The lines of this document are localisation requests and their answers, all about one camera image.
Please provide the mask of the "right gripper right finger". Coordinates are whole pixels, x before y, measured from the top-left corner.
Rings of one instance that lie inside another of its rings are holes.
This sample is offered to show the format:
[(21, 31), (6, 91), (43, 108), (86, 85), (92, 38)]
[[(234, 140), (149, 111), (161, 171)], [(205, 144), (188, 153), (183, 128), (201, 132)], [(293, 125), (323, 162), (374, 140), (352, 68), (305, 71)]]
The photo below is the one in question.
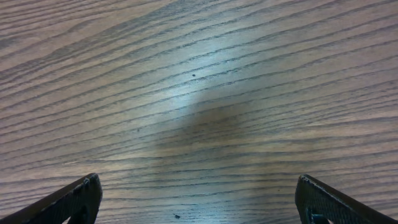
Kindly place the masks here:
[(295, 204), (304, 224), (397, 224), (397, 220), (307, 174), (298, 178)]

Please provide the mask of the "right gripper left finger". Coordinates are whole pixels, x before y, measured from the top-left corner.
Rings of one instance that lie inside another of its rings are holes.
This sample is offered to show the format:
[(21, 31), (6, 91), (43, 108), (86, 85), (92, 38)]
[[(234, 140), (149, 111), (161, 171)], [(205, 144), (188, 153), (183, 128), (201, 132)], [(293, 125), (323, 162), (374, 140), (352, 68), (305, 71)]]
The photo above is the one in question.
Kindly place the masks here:
[(98, 174), (88, 174), (18, 212), (1, 224), (94, 224), (103, 191)]

